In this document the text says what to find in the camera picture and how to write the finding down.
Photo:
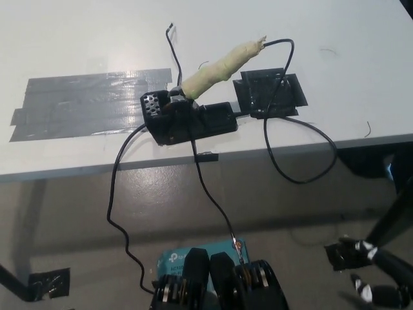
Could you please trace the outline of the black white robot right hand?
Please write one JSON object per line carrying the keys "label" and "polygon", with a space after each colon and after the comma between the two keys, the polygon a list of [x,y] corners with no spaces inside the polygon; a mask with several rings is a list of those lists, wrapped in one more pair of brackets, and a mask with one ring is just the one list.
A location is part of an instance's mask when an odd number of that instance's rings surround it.
{"label": "black white robot right hand", "polygon": [[412,301],[412,266],[410,264],[364,240],[340,238],[339,242],[350,252],[358,253],[359,258],[367,259],[397,284],[395,287],[371,285],[364,282],[358,275],[351,274],[352,285],[365,303],[389,309],[405,309],[410,305]]}

